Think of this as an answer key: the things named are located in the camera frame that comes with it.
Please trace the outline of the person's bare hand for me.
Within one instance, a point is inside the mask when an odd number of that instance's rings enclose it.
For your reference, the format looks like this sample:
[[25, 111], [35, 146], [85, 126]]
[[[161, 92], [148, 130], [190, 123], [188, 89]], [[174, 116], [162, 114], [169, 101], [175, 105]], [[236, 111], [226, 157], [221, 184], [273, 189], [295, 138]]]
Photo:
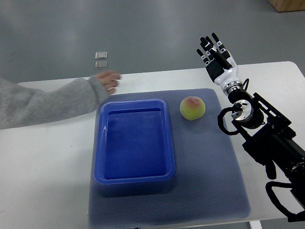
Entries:
[[99, 81], [109, 95], [116, 92], [116, 88], [119, 86], [119, 80], [121, 79], [121, 75], [119, 73], [111, 70], [96, 74], [93, 77]]

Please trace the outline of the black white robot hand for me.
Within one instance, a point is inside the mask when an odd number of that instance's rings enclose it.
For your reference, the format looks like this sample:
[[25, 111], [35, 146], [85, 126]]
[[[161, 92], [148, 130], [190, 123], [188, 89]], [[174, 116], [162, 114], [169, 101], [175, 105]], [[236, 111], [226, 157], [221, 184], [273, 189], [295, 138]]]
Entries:
[[201, 37], [200, 46], [201, 49], [197, 49], [197, 53], [212, 82], [220, 86], [225, 95], [241, 89], [243, 83], [238, 77], [237, 64], [217, 35], [212, 33], [211, 38]]

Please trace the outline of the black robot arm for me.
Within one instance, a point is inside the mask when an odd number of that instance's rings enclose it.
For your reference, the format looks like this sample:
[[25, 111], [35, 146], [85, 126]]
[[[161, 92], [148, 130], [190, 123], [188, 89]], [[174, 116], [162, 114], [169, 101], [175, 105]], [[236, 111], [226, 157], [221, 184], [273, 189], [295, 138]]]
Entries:
[[304, 211], [292, 213], [278, 200], [274, 187], [288, 188], [303, 207], [305, 205], [305, 151], [293, 141], [291, 121], [257, 93], [250, 95], [244, 83], [233, 81], [224, 87], [232, 103], [217, 117], [219, 128], [227, 135], [240, 134], [244, 150], [263, 165], [270, 179], [265, 185], [273, 205], [289, 222], [303, 221]]

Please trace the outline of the grey sweater forearm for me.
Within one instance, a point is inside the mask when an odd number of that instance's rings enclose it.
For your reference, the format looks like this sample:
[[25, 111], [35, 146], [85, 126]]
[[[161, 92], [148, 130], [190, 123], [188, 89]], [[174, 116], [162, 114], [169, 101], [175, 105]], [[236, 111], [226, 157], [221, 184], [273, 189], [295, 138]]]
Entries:
[[93, 112], [109, 97], [96, 77], [76, 79], [45, 92], [0, 80], [1, 129], [39, 125]]

